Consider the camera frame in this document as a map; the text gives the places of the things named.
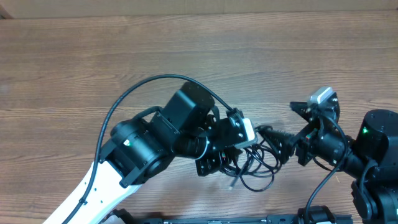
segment cable clip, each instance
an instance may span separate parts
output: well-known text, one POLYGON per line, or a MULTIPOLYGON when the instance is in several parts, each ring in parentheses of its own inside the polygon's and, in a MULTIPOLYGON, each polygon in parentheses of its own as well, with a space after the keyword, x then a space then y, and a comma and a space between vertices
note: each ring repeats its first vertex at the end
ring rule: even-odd
POLYGON ((83 205, 87 204, 87 201, 83 198, 79 199, 79 203, 82 203, 83 205))

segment wooden table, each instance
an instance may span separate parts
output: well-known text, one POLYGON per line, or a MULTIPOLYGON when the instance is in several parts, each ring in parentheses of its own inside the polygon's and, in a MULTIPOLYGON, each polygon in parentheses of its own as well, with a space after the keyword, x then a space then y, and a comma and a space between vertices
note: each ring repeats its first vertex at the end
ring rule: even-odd
MULTIPOLYGON (((368 110, 398 111, 398 12, 0 21, 0 223, 42 223, 90 167, 114 100, 161 73, 196 78, 256 124, 293 133, 305 122, 289 102, 331 85, 340 100, 339 123, 355 138, 368 110)), ((138 89, 109 127, 165 105, 182 83, 162 80, 138 89)), ((198 177, 193 160, 176 159, 119 208, 141 217, 295 213, 326 175, 293 158, 271 189, 253 193, 241 183, 228 190, 232 180, 220 173, 198 177)), ((336 174, 313 204, 358 222, 352 181, 336 174)))

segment wooden desk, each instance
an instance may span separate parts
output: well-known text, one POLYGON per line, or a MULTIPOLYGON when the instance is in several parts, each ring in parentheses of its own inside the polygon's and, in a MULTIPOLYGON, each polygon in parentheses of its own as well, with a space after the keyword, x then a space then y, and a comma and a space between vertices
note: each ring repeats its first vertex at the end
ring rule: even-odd
MULTIPOLYGON (((340 124, 355 137, 368 110, 398 111, 398 12, 0 21, 0 223, 42 223, 87 172, 114 100, 161 73, 196 78, 256 124, 293 133, 305 122, 289 102, 332 85, 340 124)), ((165 105, 182 83, 138 89, 109 126, 165 105)), ((326 174, 291 159, 271 189, 252 193, 176 159, 119 208, 184 218, 295 213, 326 174)), ((352 181, 336 174, 313 204, 358 221, 352 181)))

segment black cylinder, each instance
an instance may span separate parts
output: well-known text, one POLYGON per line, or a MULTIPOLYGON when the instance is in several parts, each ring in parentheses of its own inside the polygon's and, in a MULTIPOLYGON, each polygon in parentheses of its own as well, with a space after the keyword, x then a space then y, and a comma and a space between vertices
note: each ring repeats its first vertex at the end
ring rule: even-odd
POLYGON ((318 150, 314 152, 315 155, 321 157, 333 166, 344 157, 344 153, 343 140, 340 135, 335 132, 320 136, 318 150))
POLYGON ((176 140, 172 151, 176 156, 191 159, 203 157, 207 151, 210 151, 210 142, 207 138, 196 138, 191 136, 182 136, 176 140))
POLYGON ((377 209, 382 211, 379 219, 384 223, 398 223, 398 185, 370 188, 377 209))
POLYGON ((352 154, 345 161, 343 170, 355 179, 359 179, 362 176, 363 170, 365 170, 365 164, 357 155, 352 154))
POLYGON ((127 120, 116 125, 111 131, 112 141, 118 146, 117 159, 119 161, 130 160, 137 168, 143 168, 147 163, 154 165, 147 169, 147 175, 153 176, 162 170, 161 161, 167 152, 156 138, 148 131, 147 123, 143 120, 127 120))

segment black cable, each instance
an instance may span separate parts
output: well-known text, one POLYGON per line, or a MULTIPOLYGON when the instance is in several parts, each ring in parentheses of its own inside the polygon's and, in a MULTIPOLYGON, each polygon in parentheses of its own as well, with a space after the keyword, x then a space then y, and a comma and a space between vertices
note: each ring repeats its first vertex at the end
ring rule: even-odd
POLYGON ((309 224, 310 220, 308 217, 308 211, 310 209, 311 203, 317 193, 321 190, 321 188, 328 182, 328 180, 337 172, 337 170, 344 164, 345 159, 348 157, 349 154, 349 146, 348 146, 348 141, 346 138, 346 135, 344 134, 344 131, 342 128, 337 124, 337 122, 334 119, 331 119, 330 117, 327 117, 325 115, 320 115, 320 117, 327 119, 332 123, 332 125, 337 129, 337 131, 340 133, 340 136, 343 140, 344 143, 344 156, 343 158, 337 163, 336 167, 321 181, 321 183, 316 187, 316 189, 312 192, 311 197, 309 198, 305 210, 304 210, 304 224, 309 224))
POLYGON ((246 157, 247 160, 244 163, 242 167, 238 166, 237 161, 235 158, 233 158, 233 164, 234 167, 231 165, 224 166, 220 169, 220 171, 230 177, 234 177, 234 180, 232 181, 231 185, 229 186, 231 189, 234 187, 235 183, 237 182, 238 179, 241 180, 242 184, 247 188, 248 190, 251 190, 253 192, 263 192, 267 190, 271 185, 274 183, 275 180, 275 174, 280 171, 280 168, 282 167, 282 163, 279 160, 279 157, 277 153, 275 152, 274 149, 272 149, 272 143, 269 139, 264 138, 259 144, 254 144, 250 147, 244 148, 246 152, 246 157), (263 145, 264 142, 267 142, 270 147, 263 145), (270 153, 272 156, 274 156, 276 165, 275 166, 270 166, 269 164, 264 162, 264 158, 266 153, 270 153), (255 169, 250 170, 252 167, 254 161, 258 161, 258 165, 255 169), (265 167, 267 170, 264 171, 259 171, 261 167, 265 167), (252 177, 257 177, 257 178, 269 178, 271 177, 270 182, 263 188, 261 189, 253 189, 248 184, 245 182, 243 176, 244 175, 250 175, 252 177))
POLYGON ((359 181, 359 190, 361 191, 362 194, 363 194, 363 188, 364 188, 363 185, 364 185, 364 182, 365 182, 366 174, 368 173, 368 171, 369 171, 372 167, 375 167, 375 166, 377 166, 377 165, 378 165, 378 163, 377 163, 374 159, 369 160, 369 162, 366 164, 365 169, 363 170, 361 179, 360 179, 360 181, 359 181))
POLYGON ((316 157, 314 157, 312 160, 313 160, 313 162, 314 162, 316 165, 320 166, 322 169, 324 169, 324 170, 327 170, 327 171, 330 171, 330 172, 331 172, 331 169, 329 169, 329 168, 325 167, 325 166, 324 166, 322 163, 320 163, 320 162, 317 160, 317 158, 316 158, 316 157))
POLYGON ((113 104, 113 106, 111 107, 111 109, 108 111, 108 114, 106 115, 105 119, 104 119, 104 123, 102 124, 101 127, 101 131, 99 132, 99 136, 98 136, 98 141, 97 141, 97 147, 96 147, 96 151, 95 151, 95 158, 94 158, 94 164, 93 164, 93 171, 91 173, 91 177, 90 177, 90 181, 88 182, 87 185, 87 189, 85 191, 85 193, 83 194, 83 196, 81 197, 81 199, 79 200, 78 204, 76 205, 76 207, 72 210, 72 212, 69 214, 69 216, 65 219, 65 221, 63 221, 63 224, 67 224, 72 218, 73 216, 77 213, 77 211, 79 210, 79 208, 87 203, 86 199, 87 196, 94 184, 94 179, 95 179, 95 175, 96 175, 96 171, 98 168, 98 162, 100 161, 100 150, 101 150, 101 146, 102 146, 102 141, 105 135, 105 130, 106 127, 109 123, 109 119, 111 118, 111 115, 113 114, 113 112, 115 111, 116 107, 120 104, 120 102, 122 102, 122 100, 128 96, 128 94, 130 94, 133 90, 135 90, 136 88, 140 87, 141 85, 153 81, 153 80, 157 80, 160 78, 179 78, 182 80, 186 80, 186 81, 190 81, 193 83, 196 83, 197 85, 201 86, 202 88, 204 88, 206 91, 208 91, 216 100, 218 100, 223 106, 225 106, 227 108, 227 110, 232 110, 232 108, 227 105, 219 96, 217 96, 215 93, 213 93, 211 90, 209 90, 206 86, 204 86, 203 84, 201 84, 200 82, 183 76, 183 75, 176 75, 176 74, 164 74, 164 75, 156 75, 153 77, 149 77, 146 78, 144 80, 141 80, 140 82, 136 83, 135 85, 133 85, 132 87, 130 87, 127 91, 125 91, 118 100, 116 100, 113 104))

